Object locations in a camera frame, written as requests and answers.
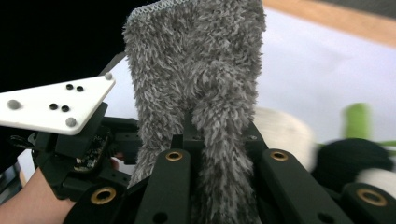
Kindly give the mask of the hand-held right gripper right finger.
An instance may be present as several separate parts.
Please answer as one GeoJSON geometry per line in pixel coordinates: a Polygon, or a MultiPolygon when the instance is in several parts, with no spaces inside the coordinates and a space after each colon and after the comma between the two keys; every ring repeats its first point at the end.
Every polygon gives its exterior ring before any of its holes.
{"type": "Polygon", "coordinates": [[[249,155],[261,155],[268,148],[261,133],[253,122],[244,131],[245,149],[249,155]]]}

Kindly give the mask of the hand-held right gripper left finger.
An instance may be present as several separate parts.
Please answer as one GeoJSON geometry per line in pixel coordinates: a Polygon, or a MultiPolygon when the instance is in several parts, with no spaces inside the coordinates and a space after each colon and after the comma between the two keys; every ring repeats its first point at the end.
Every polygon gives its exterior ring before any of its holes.
{"type": "Polygon", "coordinates": [[[187,151],[199,151],[203,147],[203,134],[192,123],[192,113],[187,112],[184,117],[183,132],[173,135],[171,148],[180,148],[187,151]]]}

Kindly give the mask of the panda plush toy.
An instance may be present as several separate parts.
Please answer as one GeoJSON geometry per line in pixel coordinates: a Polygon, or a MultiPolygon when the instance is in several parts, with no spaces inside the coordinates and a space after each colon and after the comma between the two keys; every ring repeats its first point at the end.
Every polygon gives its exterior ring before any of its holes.
{"type": "Polygon", "coordinates": [[[345,135],[325,144],[319,144],[312,129],[293,115],[264,107],[256,107],[255,112],[254,123],[267,146],[294,155],[320,185],[340,192],[349,183],[364,183],[396,199],[396,160],[386,150],[396,146],[396,140],[370,140],[367,105],[348,106],[345,135]]]}

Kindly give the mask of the grey fluffy cloth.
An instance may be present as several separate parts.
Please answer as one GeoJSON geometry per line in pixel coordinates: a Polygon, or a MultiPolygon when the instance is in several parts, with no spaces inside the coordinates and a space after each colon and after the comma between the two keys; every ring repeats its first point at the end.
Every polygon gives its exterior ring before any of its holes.
{"type": "Polygon", "coordinates": [[[205,146],[193,224],[261,223],[243,132],[253,120],[264,30],[261,0],[158,0],[124,25],[143,142],[130,183],[151,175],[191,113],[205,146]]]}

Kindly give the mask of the pale blue table mat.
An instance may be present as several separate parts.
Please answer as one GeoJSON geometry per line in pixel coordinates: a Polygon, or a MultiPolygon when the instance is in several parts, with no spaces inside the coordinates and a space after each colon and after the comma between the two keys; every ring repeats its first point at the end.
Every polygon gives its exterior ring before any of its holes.
{"type": "Polygon", "coordinates": [[[366,103],[372,138],[396,139],[396,48],[265,13],[258,106],[293,115],[325,143],[341,137],[345,107],[366,103]]]}

